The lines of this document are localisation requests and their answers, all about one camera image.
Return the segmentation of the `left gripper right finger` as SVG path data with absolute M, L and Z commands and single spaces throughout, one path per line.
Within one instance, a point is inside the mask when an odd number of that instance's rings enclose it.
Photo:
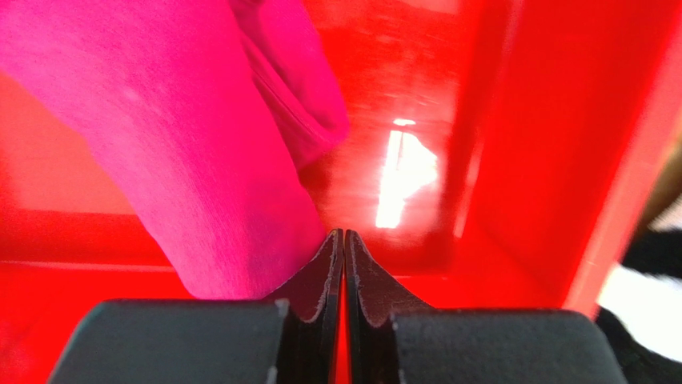
M 623 383 L 605 335 L 566 310 L 438 310 L 344 237 L 353 383 Z

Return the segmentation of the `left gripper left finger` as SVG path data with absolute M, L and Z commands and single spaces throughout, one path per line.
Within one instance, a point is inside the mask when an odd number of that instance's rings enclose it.
M 343 233 L 259 300 L 115 299 L 78 324 L 52 383 L 329 383 Z

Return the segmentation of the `magenta t shirt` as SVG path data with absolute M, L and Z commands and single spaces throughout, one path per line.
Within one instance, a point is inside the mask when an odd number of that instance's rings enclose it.
M 300 1 L 4 1 L 1 69 L 85 138 L 196 298 L 262 298 L 324 241 L 298 172 L 349 121 Z

